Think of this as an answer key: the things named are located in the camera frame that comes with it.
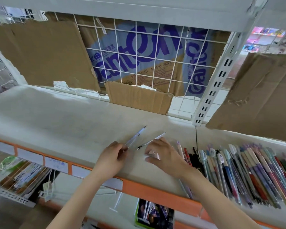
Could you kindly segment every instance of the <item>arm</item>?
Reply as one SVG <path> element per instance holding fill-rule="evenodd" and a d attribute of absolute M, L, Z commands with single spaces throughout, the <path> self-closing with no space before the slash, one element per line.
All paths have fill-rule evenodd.
<path fill-rule="evenodd" d="M 126 156 L 127 148 L 121 143 L 115 141 L 106 147 L 91 173 L 78 186 L 47 229 L 80 228 L 95 193 L 106 180 L 122 169 Z"/>
<path fill-rule="evenodd" d="M 149 154 L 151 151 L 158 153 L 160 160 L 154 157 L 147 157 L 145 160 L 187 183 L 219 229 L 235 229 L 236 227 L 238 229 L 261 229 L 256 222 L 213 186 L 198 169 L 188 165 L 165 138 L 153 140 L 147 146 L 145 153 Z"/>

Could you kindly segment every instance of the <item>left hand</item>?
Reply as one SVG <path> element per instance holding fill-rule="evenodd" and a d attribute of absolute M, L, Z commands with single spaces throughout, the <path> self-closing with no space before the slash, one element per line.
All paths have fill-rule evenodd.
<path fill-rule="evenodd" d="M 102 181 L 112 178 L 123 168 L 127 149 L 122 143 L 114 141 L 103 150 L 93 168 Z"/>

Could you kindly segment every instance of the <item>cardboard box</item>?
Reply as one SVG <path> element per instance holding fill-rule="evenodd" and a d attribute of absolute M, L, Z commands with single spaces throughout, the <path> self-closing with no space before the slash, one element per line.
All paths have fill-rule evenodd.
<path fill-rule="evenodd" d="M 195 64 L 198 60 L 199 52 L 202 48 L 203 41 L 198 41 L 195 39 L 204 39 L 207 34 L 208 40 L 227 42 L 230 32 L 219 31 L 219 30 L 207 30 L 198 29 L 182 26 L 171 26 L 160 24 L 159 34 L 163 36 L 157 37 L 158 24 L 155 23 L 143 23 L 137 22 L 137 48 L 135 40 L 135 32 L 119 31 L 114 30 L 114 19 L 109 18 L 95 18 L 93 21 L 92 16 L 84 15 L 73 15 L 65 13 L 47 12 L 47 18 L 50 21 L 73 21 L 79 25 L 79 30 L 84 41 L 85 47 L 91 48 L 87 49 L 89 58 L 95 67 L 95 72 L 98 77 L 98 81 L 116 81 L 122 82 L 130 85 L 142 85 L 152 86 L 160 90 L 161 92 L 172 93 L 175 96 L 197 96 L 201 97 L 205 87 L 199 85 L 207 85 L 214 69 L 205 66 L 216 66 L 217 62 L 222 54 L 225 44 L 205 42 L 203 46 L 203 53 L 201 54 L 199 65 L 197 66 L 193 79 L 191 80 L 191 85 L 187 90 L 188 82 L 191 79 L 193 70 L 195 69 Z M 119 20 L 115 19 L 116 29 L 135 31 L 135 21 Z M 94 28 L 89 26 L 99 26 L 109 29 Z M 179 46 L 179 38 L 171 38 L 169 36 L 179 37 L 182 33 L 183 37 L 187 37 L 189 34 L 189 39 L 181 39 Z M 106 50 L 109 52 L 103 52 L 100 54 L 99 49 Z M 154 73 L 154 57 L 157 52 L 157 59 L 155 63 L 155 76 L 152 78 Z M 181 64 L 176 63 L 174 66 L 174 61 L 186 62 L 191 64 Z"/>
<path fill-rule="evenodd" d="M 286 141 L 286 55 L 248 54 L 206 127 Z"/>
<path fill-rule="evenodd" d="M 37 22 L 0 26 L 0 51 L 31 85 L 100 87 L 76 24 Z"/>
<path fill-rule="evenodd" d="M 110 103 L 166 115 L 173 95 L 118 82 L 106 82 Z"/>

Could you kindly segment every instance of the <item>cardboard sheet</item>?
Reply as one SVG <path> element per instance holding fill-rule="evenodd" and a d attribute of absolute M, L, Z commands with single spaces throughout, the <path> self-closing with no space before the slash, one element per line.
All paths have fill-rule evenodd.
<path fill-rule="evenodd" d="M 286 141 L 286 55 L 248 54 L 206 127 Z"/>
<path fill-rule="evenodd" d="M 173 95 L 118 82 L 106 82 L 110 103 L 166 115 Z"/>
<path fill-rule="evenodd" d="M 0 50 L 28 84 L 99 91 L 99 84 L 76 24 L 27 22 L 0 26 Z"/>
<path fill-rule="evenodd" d="M 99 81 L 120 82 L 122 78 L 122 83 L 137 84 L 139 86 L 145 84 L 150 87 L 153 85 L 153 88 L 157 88 L 161 92 L 172 93 L 174 96 L 184 96 L 184 94 L 186 96 L 202 96 L 205 87 L 201 85 L 207 85 L 214 72 L 214 68 L 206 67 L 206 65 L 213 67 L 217 65 L 225 44 L 203 43 L 201 39 L 207 37 L 208 40 L 227 42 L 230 35 L 230 32 L 227 31 L 193 27 L 184 27 L 183 29 L 182 26 L 160 24 L 159 34 L 163 36 L 157 37 L 156 35 L 145 33 L 157 34 L 158 24 L 137 22 L 136 46 L 135 32 L 119 31 L 135 31 L 135 21 L 115 19 L 114 24 L 114 19 L 110 18 L 95 17 L 95 21 L 93 21 L 92 16 L 66 13 L 56 13 L 55 15 L 53 12 L 47 12 L 46 16 L 50 21 L 57 21 L 58 19 L 59 21 L 75 22 L 76 19 L 85 47 L 90 48 L 87 49 L 87 52 L 95 67 Z M 112 30 L 94 28 L 93 26 L 110 28 Z M 179 38 L 170 37 L 178 37 L 180 35 L 188 37 L 188 39 L 179 40 Z M 118 56 L 116 53 L 118 51 L 124 54 Z M 188 64 L 176 63 L 174 66 L 175 59 L 177 62 L 186 62 Z M 197 62 L 198 65 L 202 66 L 197 66 L 195 69 L 194 64 Z M 103 69 L 104 66 L 112 70 L 105 70 Z M 188 82 L 193 73 L 191 85 L 188 88 Z M 175 80 L 183 81 L 184 83 L 175 82 Z"/>

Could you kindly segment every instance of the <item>forearm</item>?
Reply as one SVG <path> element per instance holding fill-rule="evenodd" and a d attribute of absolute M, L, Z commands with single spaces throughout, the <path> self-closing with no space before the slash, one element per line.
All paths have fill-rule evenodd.
<path fill-rule="evenodd" d="M 249 216 L 226 198 L 197 169 L 190 169 L 182 178 L 200 200 L 219 229 L 261 229 Z"/>
<path fill-rule="evenodd" d="M 98 175 L 91 171 L 47 229 L 80 228 L 92 199 L 102 184 L 103 181 L 98 178 Z"/>

